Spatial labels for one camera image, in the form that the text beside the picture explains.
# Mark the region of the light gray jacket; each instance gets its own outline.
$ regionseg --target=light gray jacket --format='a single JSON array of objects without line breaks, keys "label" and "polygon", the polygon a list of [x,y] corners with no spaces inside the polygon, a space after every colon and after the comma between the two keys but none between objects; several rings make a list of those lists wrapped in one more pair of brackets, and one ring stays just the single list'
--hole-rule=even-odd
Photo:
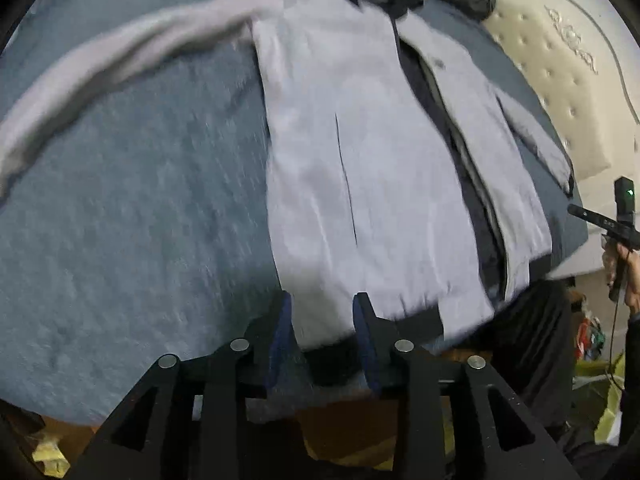
[{"label": "light gray jacket", "polygon": [[[493,204],[509,301],[552,243],[510,125],[565,191],[570,164],[462,46],[410,12],[397,30],[433,72]],[[316,348],[352,332],[351,300],[363,290],[391,319],[437,304],[445,338],[490,318],[449,152],[404,78],[389,17],[365,2],[211,0],[85,43],[0,124],[0,194],[33,146],[95,95],[223,38],[250,38],[257,49],[272,142],[271,246],[280,283],[294,297],[299,345]]]}]

